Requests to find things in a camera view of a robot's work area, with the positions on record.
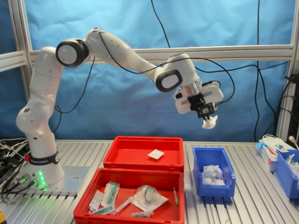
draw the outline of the blue plastic container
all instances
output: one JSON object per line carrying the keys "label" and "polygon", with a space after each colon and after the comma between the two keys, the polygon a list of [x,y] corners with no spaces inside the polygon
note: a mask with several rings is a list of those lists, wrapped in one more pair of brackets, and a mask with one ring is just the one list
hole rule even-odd
{"label": "blue plastic container", "polygon": [[[233,197],[235,195],[235,172],[224,148],[193,147],[193,175],[198,196]],[[219,165],[225,186],[202,184],[204,166]]]}
{"label": "blue plastic container", "polygon": [[289,149],[288,151],[288,153],[276,151],[277,163],[275,175],[288,198],[299,198],[299,187],[297,187],[298,178],[285,161],[289,155],[295,154],[292,160],[299,162],[299,150]]}

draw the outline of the metal table surface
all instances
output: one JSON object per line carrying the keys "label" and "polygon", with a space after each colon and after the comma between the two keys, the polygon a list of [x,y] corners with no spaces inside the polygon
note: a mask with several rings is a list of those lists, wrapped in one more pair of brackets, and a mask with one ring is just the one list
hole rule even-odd
{"label": "metal table surface", "polygon": [[[94,172],[103,167],[103,158],[112,141],[58,140],[61,163],[90,166],[77,197],[51,195],[8,195],[0,202],[7,223],[70,224],[73,211]],[[254,143],[184,142],[185,223],[186,224],[299,224],[299,199],[289,200],[275,175],[255,149]],[[199,198],[194,190],[192,147],[225,148],[236,175],[235,196],[231,203],[221,198]]]}

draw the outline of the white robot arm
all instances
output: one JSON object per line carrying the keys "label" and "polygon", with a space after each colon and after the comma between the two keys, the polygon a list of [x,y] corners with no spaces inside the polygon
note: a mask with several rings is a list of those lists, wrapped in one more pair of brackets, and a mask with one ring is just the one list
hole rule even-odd
{"label": "white robot arm", "polygon": [[18,128],[28,138],[29,162],[20,169],[20,176],[36,178],[35,189],[51,186],[62,180],[64,172],[59,163],[55,137],[49,128],[60,78],[64,67],[77,67],[91,56],[116,67],[136,70],[150,78],[161,92],[174,94],[179,113],[196,111],[198,117],[209,119],[215,104],[223,99],[217,82],[205,86],[196,74],[187,54],[173,55],[167,63],[155,66],[140,56],[125,42],[99,28],[92,29],[85,39],[68,39],[57,48],[43,48],[37,58],[30,82],[30,99],[16,119]]}

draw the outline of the blue backdrop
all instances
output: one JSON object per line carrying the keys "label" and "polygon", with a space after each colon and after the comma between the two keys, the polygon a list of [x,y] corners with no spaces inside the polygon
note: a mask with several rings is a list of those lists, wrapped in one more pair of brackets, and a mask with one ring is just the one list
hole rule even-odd
{"label": "blue backdrop", "polygon": [[[6,0],[0,1],[0,24],[0,54],[16,51]],[[15,118],[25,104],[20,68],[0,72],[0,139],[23,136]]]}
{"label": "blue backdrop", "polygon": [[[260,9],[260,44],[289,44],[294,0],[266,0]],[[257,0],[244,1],[157,1],[156,11],[172,47],[254,45],[256,44]],[[33,49],[57,46],[67,38],[84,38],[93,27],[101,27],[127,42],[132,48],[167,48],[167,43],[150,0],[26,1]],[[253,62],[221,63],[227,69]],[[268,67],[282,62],[260,62]],[[203,70],[219,70],[212,63],[197,63]],[[78,101],[90,65],[64,70],[57,94],[62,111]],[[263,70],[268,101],[277,107],[284,86],[286,64]],[[232,93],[226,73],[198,73],[203,82],[221,81],[224,97]],[[85,95],[76,110],[62,116],[58,139],[113,139],[117,135],[178,136],[184,140],[253,141],[257,113],[254,102],[256,69],[232,71],[236,92],[216,114],[214,129],[202,129],[195,113],[177,113],[173,93],[161,93],[142,75],[127,73],[111,65],[95,65]],[[1,84],[1,88],[10,88]],[[258,136],[273,122],[274,115],[258,87],[260,123]],[[6,137],[15,132],[14,118]],[[50,127],[55,129],[59,113],[54,112]]]}

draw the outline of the red plastic tray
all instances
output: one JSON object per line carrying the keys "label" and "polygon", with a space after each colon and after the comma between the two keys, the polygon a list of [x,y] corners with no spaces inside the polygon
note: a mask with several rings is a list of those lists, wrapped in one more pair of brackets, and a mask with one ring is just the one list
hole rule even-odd
{"label": "red plastic tray", "polygon": [[[131,213],[141,211],[132,204],[120,211],[120,216],[88,214],[88,205],[96,190],[104,192],[105,185],[109,181],[120,184],[120,190],[115,201],[116,208],[130,196],[133,196],[138,187],[145,184],[156,188],[161,195],[169,198],[169,200],[154,210],[154,216],[151,218],[131,217]],[[178,195],[178,206],[173,194],[174,187]],[[183,174],[156,170],[98,169],[74,210],[76,224],[184,224],[184,215]]]}
{"label": "red plastic tray", "polygon": [[[158,160],[148,156],[154,149],[164,152]],[[183,139],[118,136],[114,139],[103,162],[105,168],[165,170],[183,173]]]}

